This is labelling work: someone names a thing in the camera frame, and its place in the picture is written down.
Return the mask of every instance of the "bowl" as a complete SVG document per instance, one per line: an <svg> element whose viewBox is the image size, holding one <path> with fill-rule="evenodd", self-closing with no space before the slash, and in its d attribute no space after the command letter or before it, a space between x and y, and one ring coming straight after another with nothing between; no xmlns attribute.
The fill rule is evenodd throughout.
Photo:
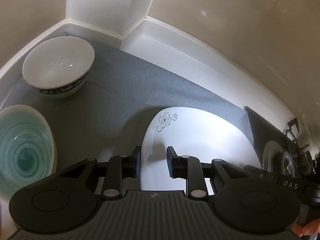
<svg viewBox="0 0 320 240"><path fill-rule="evenodd" d="M0 112L0 198L9 201L20 188L56 171L51 129L36 109L9 106Z"/></svg>
<svg viewBox="0 0 320 240"><path fill-rule="evenodd" d="M94 61L87 41L62 36L42 42L26 57L22 75L26 82L49 98L65 98L84 84Z"/></svg>

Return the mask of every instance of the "beige wall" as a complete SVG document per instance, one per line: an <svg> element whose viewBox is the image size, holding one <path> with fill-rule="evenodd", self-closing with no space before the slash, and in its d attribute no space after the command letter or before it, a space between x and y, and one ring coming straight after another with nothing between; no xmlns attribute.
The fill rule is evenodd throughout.
<svg viewBox="0 0 320 240"><path fill-rule="evenodd" d="M65 18L66 0L0 0L0 68Z"/></svg>
<svg viewBox="0 0 320 240"><path fill-rule="evenodd" d="M217 49L305 114L320 148L320 0L154 0L148 15Z"/></svg>

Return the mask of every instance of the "gray countertop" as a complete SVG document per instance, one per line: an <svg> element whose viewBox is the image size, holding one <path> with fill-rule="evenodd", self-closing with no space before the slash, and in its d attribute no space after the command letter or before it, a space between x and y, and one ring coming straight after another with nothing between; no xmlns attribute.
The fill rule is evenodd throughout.
<svg viewBox="0 0 320 240"><path fill-rule="evenodd" d="M44 115L56 140L58 170L87 157L103 162L113 155L131 154L136 145L142 145L153 117L171 106L220 116L253 144L245 110L145 60L89 43L95 60L84 86L74 95L59 100L43 98L21 78L3 106L26 104Z"/></svg>

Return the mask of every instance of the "bowl rim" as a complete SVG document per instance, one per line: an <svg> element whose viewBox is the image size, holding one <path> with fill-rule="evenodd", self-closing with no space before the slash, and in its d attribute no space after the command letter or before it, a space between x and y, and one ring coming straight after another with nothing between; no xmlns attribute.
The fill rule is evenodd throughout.
<svg viewBox="0 0 320 240"><path fill-rule="evenodd" d="M13 105L13 106L8 106L5 109L0 111L0 120L3 119L6 115L9 113L12 113L13 111L23 111L23 112L28 112L31 114L34 114L46 127L46 129L49 132L50 140L51 140L51 165L48 174L51 175L52 173L55 172L56 169L56 164L57 164L57 153L56 153L56 145L55 145L55 140L53 137L53 133L51 131L51 128L45 119L45 117L35 108L28 106L28 105ZM0 198L4 201L9 200L7 194L4 194L3 192L0 191Z"/></svg>
<svg viewBox="0 0 320 240"><path fill-rule="evenodd" d="M66 39L66 38L69 39L69 40L71 40L71 39L82 40L82 41L85 41L87 44L90 45L90 47L91 47L91 49L92 49L92 51L93 51L93 60L92 60L92 62L91 62L90 64L88 64L88 67L85 69L85 71L83 71L83 73L82 73L81 75L79 75L78 77L74 78L74 79L71 80L70 82L66 82L65 84L59 85L59 86L38 86L38 85L36 85L36 84L28 81L28 80L25 78L25 74L27 73L27 72L26 72L26 62L27 62L28 58L30 58L30 57L33 55L34 51L37 50L37 48L40 47L40 46L42 46L43 44L48 43L48 42L52 42L52 40L56 40L56 39ZM41 42L40 44L38 44L37 46L35 46L35 47L28 53L28 55L26 56L26 58L24 59L23 64L22 64L22 76L23 76L24 80L25 80L30 86L32 86L32 87L34 87L34 88L37 88L37 89L45 89L45 90L57 89L57 88L61 88L61 87L67 86L67 85L69 85L69 84L77 81L77 80L78 80L79 78L81 78L83 75L85 75L85 74L90 70L90 68L91 68L91 66L92 66L92 64L93 64L93 62L94 62L94 59L95 59L95 51L94 51L92 45L91 45L89 42L87 42L86 40L81 39L81 38L78 38L78 37L75 37L75 36L59 36L59 37L55 37L55 38L52 38L52 39L48 39L48 40L46 40L46 41L44 41L44 42Z"/></svg>

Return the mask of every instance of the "flower decoration on plate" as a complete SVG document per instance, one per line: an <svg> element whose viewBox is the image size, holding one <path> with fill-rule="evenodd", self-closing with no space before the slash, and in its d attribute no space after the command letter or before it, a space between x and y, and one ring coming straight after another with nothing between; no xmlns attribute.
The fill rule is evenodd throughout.
<svg viewBox="0 0 320 240"><path fill-rule="evenodd" d="M170 125L170 120L177 120L177 114L173 115L173 118L170 116L168 112L165 112L163 115L160 115L159 122L161 123L160 126L157 126L157 131L161 132L166 126Z"/></svg>

